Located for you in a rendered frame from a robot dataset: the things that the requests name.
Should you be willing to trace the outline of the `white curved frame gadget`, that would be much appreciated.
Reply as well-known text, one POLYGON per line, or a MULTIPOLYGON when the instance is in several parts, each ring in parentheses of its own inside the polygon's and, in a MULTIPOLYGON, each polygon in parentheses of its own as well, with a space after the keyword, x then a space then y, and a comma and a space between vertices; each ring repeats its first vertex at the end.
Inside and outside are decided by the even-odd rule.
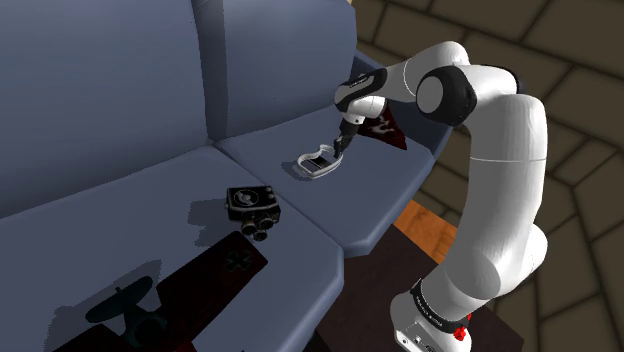
POLYGON ((303 153, 296 159, 301 172, 310 179, 323 177, 337 169, 343 159, 332 146, 320 144, 315 152, 303 153))

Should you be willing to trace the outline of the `dark red patterned cushion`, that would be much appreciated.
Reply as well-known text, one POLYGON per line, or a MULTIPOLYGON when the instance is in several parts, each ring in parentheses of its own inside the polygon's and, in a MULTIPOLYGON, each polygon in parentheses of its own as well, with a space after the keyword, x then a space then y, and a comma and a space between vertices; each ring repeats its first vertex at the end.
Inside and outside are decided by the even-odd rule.
POLYGON ((396 123, 390 107, 385 103, 371 102, 365 109, 365 120, 358 134, 382 141, 393 147, 406 150, 406 137, 396 123))

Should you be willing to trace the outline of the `orange wooden table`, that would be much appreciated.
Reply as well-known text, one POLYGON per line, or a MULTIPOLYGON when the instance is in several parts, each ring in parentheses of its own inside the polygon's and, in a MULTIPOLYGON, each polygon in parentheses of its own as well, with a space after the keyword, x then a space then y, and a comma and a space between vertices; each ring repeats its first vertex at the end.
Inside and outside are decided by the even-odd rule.
POLYGON ((394 226, 440 264, 456 238, 457 228, 422 205, 410 200, 394 226))

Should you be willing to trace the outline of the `dark red toy aeroplane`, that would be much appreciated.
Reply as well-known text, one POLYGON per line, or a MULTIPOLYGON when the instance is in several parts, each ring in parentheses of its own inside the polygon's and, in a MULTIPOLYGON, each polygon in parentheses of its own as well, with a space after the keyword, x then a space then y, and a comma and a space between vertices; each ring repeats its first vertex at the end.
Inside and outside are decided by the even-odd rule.
POLYGON ((268 260, 234 231, 158 284, 144 276, 92 307, 53 352, 197 352, 196 338, 268 260))

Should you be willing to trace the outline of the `blue-grey sofa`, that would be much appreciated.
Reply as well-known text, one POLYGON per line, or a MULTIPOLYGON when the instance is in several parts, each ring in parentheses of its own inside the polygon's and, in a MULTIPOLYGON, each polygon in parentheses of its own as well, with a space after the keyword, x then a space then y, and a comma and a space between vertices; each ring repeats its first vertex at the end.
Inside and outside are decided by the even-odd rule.
POLYGON ((0 352, 53 352, 115 284, 233 231, 227 189, 261 184, 282 209, 267 266, 195 346, 302 352, 450 133, 395 103, 405 149, 357 137, 299 176, 337 135, 337 86, 374 66, 346 0, 0 0, 0 352))

